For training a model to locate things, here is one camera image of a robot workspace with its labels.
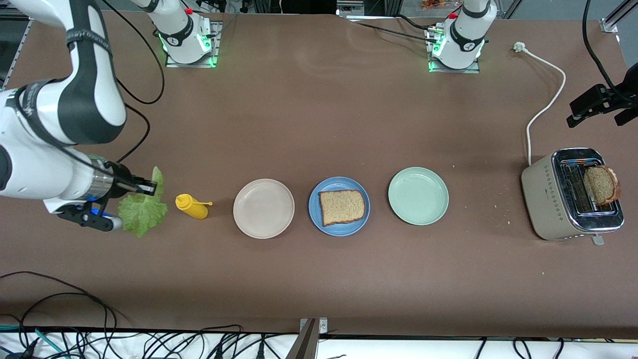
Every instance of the power plug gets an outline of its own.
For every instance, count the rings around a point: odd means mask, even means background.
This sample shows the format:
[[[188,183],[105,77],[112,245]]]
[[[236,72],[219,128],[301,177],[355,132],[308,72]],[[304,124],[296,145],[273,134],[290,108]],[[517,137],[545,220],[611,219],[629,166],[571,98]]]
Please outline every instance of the power plug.
[[[514,52],[527,52],[527,49],[525,49],[525,43],[524,42],[517,42],[514,44]]]

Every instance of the light green plate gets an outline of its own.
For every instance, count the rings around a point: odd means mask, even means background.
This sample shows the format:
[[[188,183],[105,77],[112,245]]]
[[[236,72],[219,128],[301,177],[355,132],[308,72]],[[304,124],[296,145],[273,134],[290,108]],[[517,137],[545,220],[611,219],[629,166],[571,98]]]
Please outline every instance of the light green plate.
[[[450,202],[443,180],[422,167],[397,173],[390,182],[388,198],[394,213],[415,225],[432,224],[441,219]]]

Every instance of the yellow squeeze bottle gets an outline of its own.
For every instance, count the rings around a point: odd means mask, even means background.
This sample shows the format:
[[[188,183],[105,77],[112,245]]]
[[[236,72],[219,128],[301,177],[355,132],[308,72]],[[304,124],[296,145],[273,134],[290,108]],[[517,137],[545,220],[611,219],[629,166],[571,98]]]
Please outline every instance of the yellow squeeze bottle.
[[[193,218],[204,219],[208,215],[206,205],[212,206],[212,202],[198,202],[192,195],[181,194],[175,198],[175,205],[178,209]]]

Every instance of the brown table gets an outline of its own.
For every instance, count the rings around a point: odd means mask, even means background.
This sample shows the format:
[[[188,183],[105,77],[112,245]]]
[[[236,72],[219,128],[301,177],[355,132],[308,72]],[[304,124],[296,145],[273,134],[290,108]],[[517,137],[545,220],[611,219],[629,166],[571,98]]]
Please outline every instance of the brown table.
[[[126,16],[152,39],[146,14]],[[116,16],[105,19],[118,76],[151,99],[160,82],[148,50]],[[375,23],[418,34],[395,20]],[[620,80],[626,67],[616,37],[590,28]],[[636,337],[638,123],[619,128],[599,116],[567,128],[569,102],[602,81],[578,22],[496,21],[489,37],[480,75],[428,73],[417,40],[335,16],[239,15],[223,35],[217,68],[166,69],[156,105],[125,96],[152,122],[126,165],[143,176],[154,165],[164,172],[164,223],[137,239],[59,220],[39,201],[1,198],[0,272],[60,277],[137,328],[240,323],[290,331],[300,317],[322,316],[336,333]],[[34,24],[10,87],[68,74],[63,39],[59,29]],[[589,146],[623,182],[627,222],[603,247],[548,243],[532,231],[519,182],[524,129],[560,76],[514,54],[516,41],[568,77],[533,126],[535,158]],[[130,113],[113,143],[83,150],[114,159],[143,130]],[[390,180],[410,166],[432,169],[449,188],[449,209],[433,225],[406,224],[388,204]],[[366,226],[347,238],[321,233],[308,216],[310,192],[331,176],[354,178],[370,195]],[[292,224],[271,240],[248,238],[233,221],[235,195],[258,178],[280,180],[295,196]],[[214,201],[209,218],[177,210],[180,193]],[[0,311],[18,313],[63,290],[41,279],[3,280]],[[101,315],[66,298],[27,324],[101,326]]]

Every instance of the toast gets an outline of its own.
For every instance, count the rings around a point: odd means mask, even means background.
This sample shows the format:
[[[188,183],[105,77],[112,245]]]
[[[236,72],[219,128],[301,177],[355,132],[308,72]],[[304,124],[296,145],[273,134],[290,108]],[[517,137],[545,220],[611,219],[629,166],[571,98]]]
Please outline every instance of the toast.
[[[319,192],[323,226],[351,223],[363,218],[366,204],[357,190]]]
[[[585,170],[585,188],[600,206],[612,203],[620,197],[620,182],[616,173],[605,166],[590,167]]]

